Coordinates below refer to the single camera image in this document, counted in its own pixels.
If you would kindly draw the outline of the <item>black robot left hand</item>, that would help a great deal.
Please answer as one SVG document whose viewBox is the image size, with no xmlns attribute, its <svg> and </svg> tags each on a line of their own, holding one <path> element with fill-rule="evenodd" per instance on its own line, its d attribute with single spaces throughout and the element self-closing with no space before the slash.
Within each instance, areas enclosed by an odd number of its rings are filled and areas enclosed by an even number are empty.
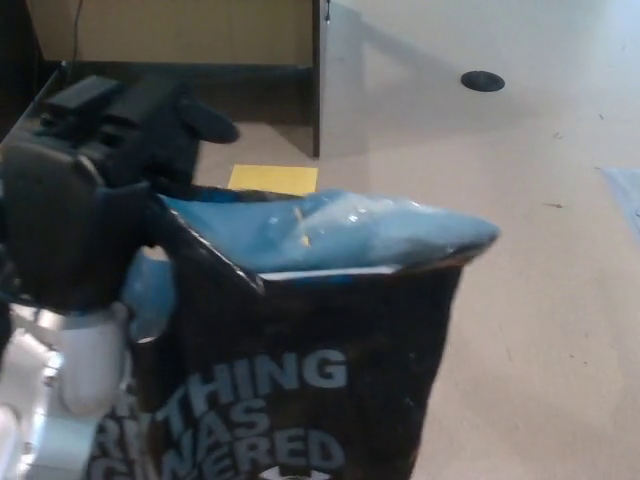
<svg viewBox="0 0 640 480">
<path fill-rule="evenodd" d="M 237 127 L 178 81 L 89 76 L 49 97 L 1 148 L 4 288 L 62 312 L 114 302 L 163 183 L 190 185 L 201 142 Z"/>
</svg>

